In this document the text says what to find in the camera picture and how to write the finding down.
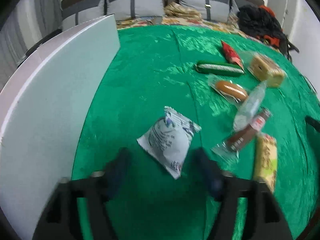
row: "bed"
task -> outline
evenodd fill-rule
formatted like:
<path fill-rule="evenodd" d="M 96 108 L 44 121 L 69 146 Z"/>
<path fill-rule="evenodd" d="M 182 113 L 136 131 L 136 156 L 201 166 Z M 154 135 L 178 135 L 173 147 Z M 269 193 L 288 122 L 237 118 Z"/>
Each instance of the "bed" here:
<path fill-rule="evenodd" d="M 79 1 L 65 0 L 62 8 Z M 240 178 L 252 178 L 254 141 L 241 151 L 239 163 L 234 165 L 225 164 L 210 151 L 230 134 L 236 108 L 207 85 L 207 75 L 197 73 L 194 64 L 200 59 L 222 61 L 220 40 L 236 50 L 263 53 L 288 74 L 279 89 L 266 92 L 262 106 L 273 116 L 263 131 L 277 139 L 275 197 L 296 238 L 313 215 L 319 190 L 315 145 L 320 137 L 304 120 L 307 115 L 319 120 L 320 108 L 303 76 L 278 51 L 225 23 L 172 17 L 117 23 L 121 48 L 85 119 L 72 179 L 102 169 L 120 147 L 133 152 L 127 180 L 106 206 L 119 239 L 206 239 L 219 209 L 207 195 L 190 155 L 181 178 L 174 180 L 137 144 L 136 139 L 163 115 L 164 106 L 173 107 L 202 127 L 190 149 L 202 146 L 223 169 Z M 231 79 L 249 89 L 258 84 L 248 71 Z M 85 205 L 79 199 L 84 238 L 91 239 Z M 241 239 L 245 214 L 246 200 L 239 199 L 234 240 Z"/>

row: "transparent plastic bottle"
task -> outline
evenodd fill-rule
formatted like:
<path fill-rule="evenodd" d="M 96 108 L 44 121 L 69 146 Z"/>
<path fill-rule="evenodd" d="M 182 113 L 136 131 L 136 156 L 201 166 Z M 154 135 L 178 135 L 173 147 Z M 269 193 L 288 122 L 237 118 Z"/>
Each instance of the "transparent plastic bottle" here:
<path fill-rule="evenodd" d="M 266 94 L 266 88 L 267 81 L 261 82 L 239 107 L 236 117 L 233 121 L 234 131 L 243 130 L 255 116 Z"/>

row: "white snack bag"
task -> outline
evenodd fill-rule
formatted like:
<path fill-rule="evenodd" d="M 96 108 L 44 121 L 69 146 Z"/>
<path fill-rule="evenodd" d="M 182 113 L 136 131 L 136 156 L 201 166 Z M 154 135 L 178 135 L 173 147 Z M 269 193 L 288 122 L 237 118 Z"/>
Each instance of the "white snack bag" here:
<path fill-rule="evenodd" d="M 165 117 L 160 118 L 137 141 L 177 179 L 194 133 L 199 132 L 201 127 L 169 106 L 164 107 L 164 112 Z"/>

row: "pillow strap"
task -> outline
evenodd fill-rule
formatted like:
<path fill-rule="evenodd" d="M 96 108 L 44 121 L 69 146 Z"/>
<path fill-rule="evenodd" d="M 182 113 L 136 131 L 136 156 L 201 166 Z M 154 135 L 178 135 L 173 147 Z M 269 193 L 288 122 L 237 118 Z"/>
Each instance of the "pillow strap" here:
<path fill-rule="evenodd" d="M 136 17 L 135 11 L 134 11 L 134 0 L 130 0 L 130 13 L 131 18 L 134 19 Z"/>
<path fill-rule="evenodd" d="M 211 20 L 211 5 L 210 5 L 210 1 L 209 0 L 205 0 L 205 9 L 207 10 L 207 21 Z"/>

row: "snack package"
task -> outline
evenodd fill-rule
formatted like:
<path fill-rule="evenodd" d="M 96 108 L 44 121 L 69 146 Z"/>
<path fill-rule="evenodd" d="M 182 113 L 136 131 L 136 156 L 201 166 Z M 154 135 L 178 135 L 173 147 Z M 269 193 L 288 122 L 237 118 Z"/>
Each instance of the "snack package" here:
<path fill-rule="evenodd" d="M 227 61 L 231 64 L 237 64 L 244 71 L 243 63 L 242 63 L 242 60 L 239 57 L 238 53 L 236 53 L 236 51 L 229 44 L 225 43 L 224 41 L 221 41 L 221 44 L 222 44 L 224 56 L 227 59 Z"/>
<path fill-rule="evenodd" d="M 241 131 L 235 132 L 221 144 L 216 145 L 211 150 L 221 156 L 224 160 L 238 160 L 239 151 L 245 147 L 254 136 L 264 127 L 266 120 L 271 116 L 268 109 L 263 109 L 251 122 Z"/>
<path fill-rule="evenodd" d="M 259 133 L 256 143 L 256 159 L 253 178 L 262 178 L 273 193 L 276 184 L 278 157 L 277 141 L 265 133 Z"/>
<path fill-rule="evenodd" d="M 239 65 L 226 62 L 214 62 L 208 60 L 199 60 L 196 70 L 204 74 L 216 74 L 223 76 L 238 77 L 244 74 L 243 69 Z"/>
<path fill-rule="evenodd" d="M 201 127 L 169 106 L 164 107 L 164 113 L 165 117 L 160 118 L 137 141 L 177 179 L 192 138 Z"/>
<path fill-rule="evenodd" d="M 271 58 L 258 53 L 253 55 L 248 70 L 258 80 L 267 80 L 268 87 L 272 88 L 280 87 L 287 75 Z"/>
<path fill-rule="evenodd" d="M 208 85 L 216 90 L 228 102 L 239 107 L 247 98 L 249 91 L 231 80 L 223 80 L 215 75 L 209 75 Z"/>

